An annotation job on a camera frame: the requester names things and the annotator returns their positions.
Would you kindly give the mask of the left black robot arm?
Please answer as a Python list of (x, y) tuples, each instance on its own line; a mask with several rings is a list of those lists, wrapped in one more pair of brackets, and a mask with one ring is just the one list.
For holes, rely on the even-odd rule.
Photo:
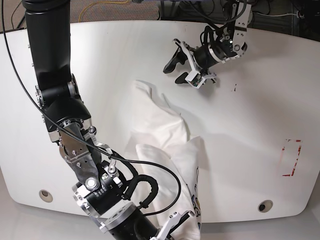
[(200, 34), (200, 46), (191, 47), (177, 38), (173, 42), (177, 50), (163, 69), (164, 74), (172, 73), (177, 64), (188, 63), (189, 72), (176, 78), (177, 85), (189, 84), (199, 89), (208, 81), (216, 83), (217, 75), (210, 68), (229, 60), (240, 58), (248, 49), (245, 42), (251, 5), (246, 0), (228, 0), (225, 4), (226, 20), (209, 20)]

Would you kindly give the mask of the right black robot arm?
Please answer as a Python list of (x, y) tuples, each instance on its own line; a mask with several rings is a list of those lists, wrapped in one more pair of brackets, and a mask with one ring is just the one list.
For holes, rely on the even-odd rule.
[(36, 95), (50, 140), (74, 171), (77, 205), (117, 240), (170, 240), (191, 211), (171, 214), (161, 227), (142, 212), (159, 185), (134, 162), (97, 141), (96, 128), (71, 73), (70, 2), (25, 0), (25, 20), (37, 79)]

